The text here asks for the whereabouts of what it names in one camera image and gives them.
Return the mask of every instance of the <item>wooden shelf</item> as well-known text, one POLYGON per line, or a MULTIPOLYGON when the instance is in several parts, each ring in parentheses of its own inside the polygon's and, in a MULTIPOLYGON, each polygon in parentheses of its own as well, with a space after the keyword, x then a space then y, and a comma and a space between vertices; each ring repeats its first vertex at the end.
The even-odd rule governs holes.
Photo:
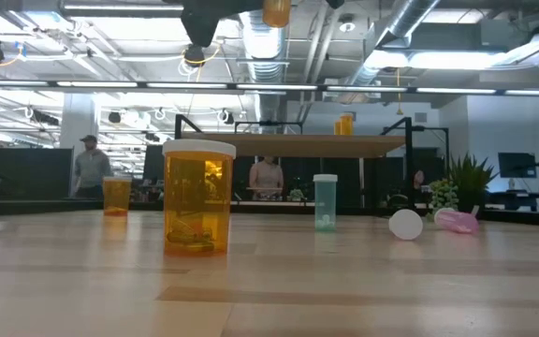
POLYGON ((226 142, 244 156, 376 158, 404 145, 403 136, 183 133, 182 137, 226 142))

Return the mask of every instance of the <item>computer monitor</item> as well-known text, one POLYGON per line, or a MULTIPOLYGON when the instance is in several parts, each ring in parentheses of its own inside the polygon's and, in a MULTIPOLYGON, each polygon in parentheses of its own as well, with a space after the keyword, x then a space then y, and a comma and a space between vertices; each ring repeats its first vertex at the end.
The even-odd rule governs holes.
POLYGON ((498 154, 502 178, 537 178, 535 155, 498 154))

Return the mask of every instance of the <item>white wall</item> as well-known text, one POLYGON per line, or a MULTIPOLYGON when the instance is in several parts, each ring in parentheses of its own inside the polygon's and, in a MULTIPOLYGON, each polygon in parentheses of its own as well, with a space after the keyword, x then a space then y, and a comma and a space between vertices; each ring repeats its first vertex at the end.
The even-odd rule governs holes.
MULTIPOLYGON (((539 97, 462 97, 443 107, 440 114, 442 126, 451 128, 455 157, 469 151, 478 160, 487 158, 495 172, 499 171, 498 153, 531 153, 539 162, 539 97)), ((508 179, 497 177, 488 188, 505 191, 508 179)), ((537 179, 516 180, 516 188, 539 190, 539 169, 537 179)))
MULTIPOLYGON (((336 122, 343 112, 356 112, 355 134, 360 136, 379 135, 385 126, 391 126, 402 117, 415 117, 416 112, 426 112, 428 114, 427 123, 415 123, 414 125, 439 126, 439 111, 431 108, 429 103, 403 103, 402 111, 404 115, 398 115, 399 105, 392 103, 388 106, 382 104, 351 104, 342 105, 340 103, 317 102, 314 103, 309 116, 304 125, 304 132, 307 135, 333 135, 334 122, 336 122)), ((298 102, 288 102, 289 121, 294 121, 299 113, 298 102)), ((389 135, 404 135, 403 130, 396 130, 389 135)), ((444 144, 431 132, 415 132, 413 135, 414 147, 444 148, 444 144)), ((388 155, 403 155, 404 148, 390 152, 388 155)))

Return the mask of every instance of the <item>gray shirt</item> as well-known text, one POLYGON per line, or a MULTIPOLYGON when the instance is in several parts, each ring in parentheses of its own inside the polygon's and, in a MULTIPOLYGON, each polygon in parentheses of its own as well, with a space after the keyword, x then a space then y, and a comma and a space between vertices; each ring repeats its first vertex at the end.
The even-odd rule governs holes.
POLYGON ((103 184, 103 177, 111 176, 109 158, 101 150, 85 151, 76 157, 74 173, 80 178, 79 188, 103 184))

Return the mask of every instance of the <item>ventilation duct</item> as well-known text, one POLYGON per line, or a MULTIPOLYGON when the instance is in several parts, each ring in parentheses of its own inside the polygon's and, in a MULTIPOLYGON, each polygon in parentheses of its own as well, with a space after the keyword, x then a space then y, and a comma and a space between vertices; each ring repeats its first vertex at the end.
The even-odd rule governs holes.
MULTIPOLYGON (((263 23, 263 11, 241 13, 242 41, 247 58, 280 59, 285 52, 285 31, 271 28, 263 23)), ((279 63, 249 63, 251 81, 255 83, 279 83, 284 81, 284 65, 279 63)), ((285 95, 256 95, 255 115, 258 121, 282 122, 285 117, 285 95)), ((274 133, 276 128, 261 128, 262 133, 274 133)))
MULTIPOLYGON (((367 59, 355 74, 348 79, 346 84, 355 86, 370 85, 380 72, 379 67, 371 66, 371 62, 368 62, 375 48, 397 39, 408 38, 439 2, 440 0, 397 0, 393 5, 392 14, 381 32, 378 25, 375 23, 371 25, 367 37, 370 39, 370 43, 366 44, 369 46, 367 59)), ((343 94, 339 96, 338 101, 351 103, 356 96, 357 94, 343 94)))

